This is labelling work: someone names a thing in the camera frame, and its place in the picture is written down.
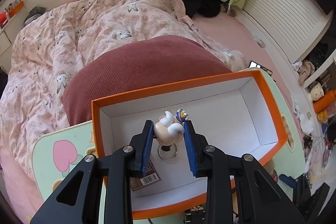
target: white horn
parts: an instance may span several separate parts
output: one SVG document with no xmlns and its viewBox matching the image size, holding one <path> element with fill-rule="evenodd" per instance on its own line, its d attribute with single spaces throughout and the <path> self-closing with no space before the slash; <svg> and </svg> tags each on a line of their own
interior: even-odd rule
<svg viewBox="0 0 336 224">
<path fill-rule="evenodd" d="M 180 123 L 175 122 L 168 127 L 168 134 L 173 138 L 177 137 L 179 133 L 184 134 L 184 127 Z"/>
<path fill-rule="evenodd" d="M 169 111 L 166 111 L 165 113 L 166 113 L 166 117 L 162 118 L 160 120 L 160 123 L 163 126 L 168 127 L 174 122 L 174 117 L 173 117 L 173 114 L 171 114 Z"/>
</svg>

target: corduroy cushion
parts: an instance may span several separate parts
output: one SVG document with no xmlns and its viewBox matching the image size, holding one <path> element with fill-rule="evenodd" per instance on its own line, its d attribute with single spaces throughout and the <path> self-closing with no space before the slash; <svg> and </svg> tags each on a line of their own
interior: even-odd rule
<svg viewBox="0 0 336 224">
<path fill-rule="evenodd" d="M 71 126 L 91 120 L 91 101 L 130 90 L 231 72 L 196 42 L 174 35 L 133 42 L 80 70 L 64 90 Z"/>
</svg>

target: mint green tabletop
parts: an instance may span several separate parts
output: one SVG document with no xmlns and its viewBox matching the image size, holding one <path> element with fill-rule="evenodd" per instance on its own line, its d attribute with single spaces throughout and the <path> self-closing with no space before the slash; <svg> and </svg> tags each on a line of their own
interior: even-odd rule
<svg viewBox="0 0 336 224">
<path fill-rule="evenodd" d="M 305 172 L 305 157 L 303 156 L 299 134 L 278 87 L 266 72 L 262 72 L 278 104 L 281 115 L 286 118 L 294 142 L 292 149 L 285 144 L 273 157 L 274 168 L 278 175 L 286 174 L 295 178 Z M 38 139 L 33 149 L 32 162 L 36 183 L 44 201 L 52 193 L 54 182 L 63 179 L 87 153 L 92 153 L 90 148 L 94 146 L 92 121 L 49 133 Z M 281 181 L 279 185 L 292 198 L 292 189 Z M 104 222 L 105 193 L 105 186 L 103 186 L 100 200 L 100 224 Z M 182 224 L 183 219 L 183 214 L 175 214 L 155 218 L 153 223 L 180 222 Z M 135 220 L 134 222 L 148 224 L 148 220 Z"/>
</svg>

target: cardboard box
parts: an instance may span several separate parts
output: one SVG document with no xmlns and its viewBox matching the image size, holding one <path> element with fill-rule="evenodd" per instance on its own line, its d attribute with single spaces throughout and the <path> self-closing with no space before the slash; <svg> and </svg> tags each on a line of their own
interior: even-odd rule
<svg viewBox="0 0 336 224">
<path fill-rule="evenodd" d="M 259 70 L 154 86 L 92 101 L 99 157 L 111 155 L 142 132 L 147 119 L 184 109 L 196 133 L 226 154 L 251 153 L 264 165 L 287 141 L 277 104 Z M 178 155 L 163 161 L 153 141 L 151 161 L 160 181 L 132 192 L 135 219 L 180 212 L 205 202 L 207 179 L 189 170 L 184 141 Z"/>
</svg>

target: closet door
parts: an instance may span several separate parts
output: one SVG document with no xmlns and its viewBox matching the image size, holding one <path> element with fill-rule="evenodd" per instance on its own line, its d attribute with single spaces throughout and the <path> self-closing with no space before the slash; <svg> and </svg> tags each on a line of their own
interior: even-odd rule
<svg viewBox="0 0 336 224">
<path fill-rule="evenodd" d="M 332 17 L 315 0 L 246 0 L 244 10 L 273 37 L 291 63 L 306 57 Z"/>
</svg>

